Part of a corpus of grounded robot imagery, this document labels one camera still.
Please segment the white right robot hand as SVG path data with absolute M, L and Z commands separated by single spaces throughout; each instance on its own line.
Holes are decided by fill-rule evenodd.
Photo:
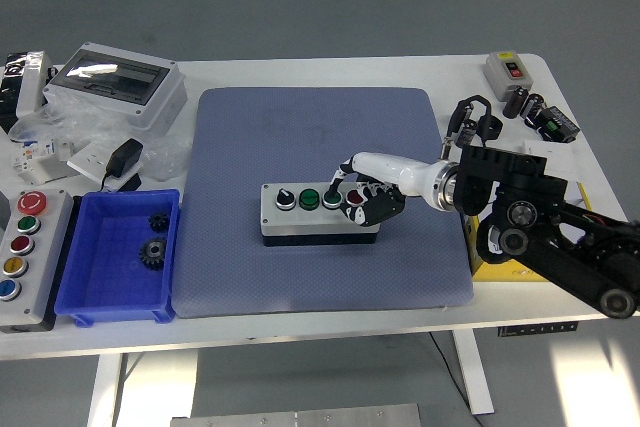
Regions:
M 350 174 L 371 178 L 372 182 L 357 188 L 359 205 L 343 201 L 339 206 L 349 220 L 370 227 L 400 214 L 407 197 L 422 197 L 430 207 L 446 211 L 442 199 L 446 169 L 447 162 L 443 160 L 427 164 L 389 154 L 361 152 L 339 166 L 327 194 L 330 198 L 336 195 L 339 185 Z

